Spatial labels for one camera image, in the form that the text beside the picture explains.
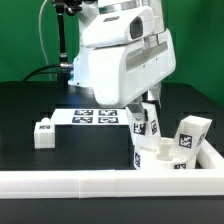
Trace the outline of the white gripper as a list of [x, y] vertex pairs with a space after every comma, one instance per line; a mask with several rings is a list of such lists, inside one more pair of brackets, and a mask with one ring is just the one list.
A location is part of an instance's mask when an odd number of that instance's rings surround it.
[[[155, 34], [155, 27], [153, 9], [142, 6], [100, 14], [83, 31], [98, 104], [122, 108], [148, 90], [147, 101], [161, 107], [159, 82], [175, 70], [176, 59], [170, 32]], [[142, 103], [128, 109], [136, 121], [148, 120]]]

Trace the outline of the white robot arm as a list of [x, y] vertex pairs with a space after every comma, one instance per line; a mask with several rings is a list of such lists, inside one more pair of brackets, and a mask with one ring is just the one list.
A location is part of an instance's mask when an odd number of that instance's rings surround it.
[[65, 14], [80, 21], [73, 83], [93, 91], [103, 108], [128, 108], [143, 121], [144, 96], [176, 66], [161, 0], [51, 0], [58, 16], [60, 59], [67, 62]]

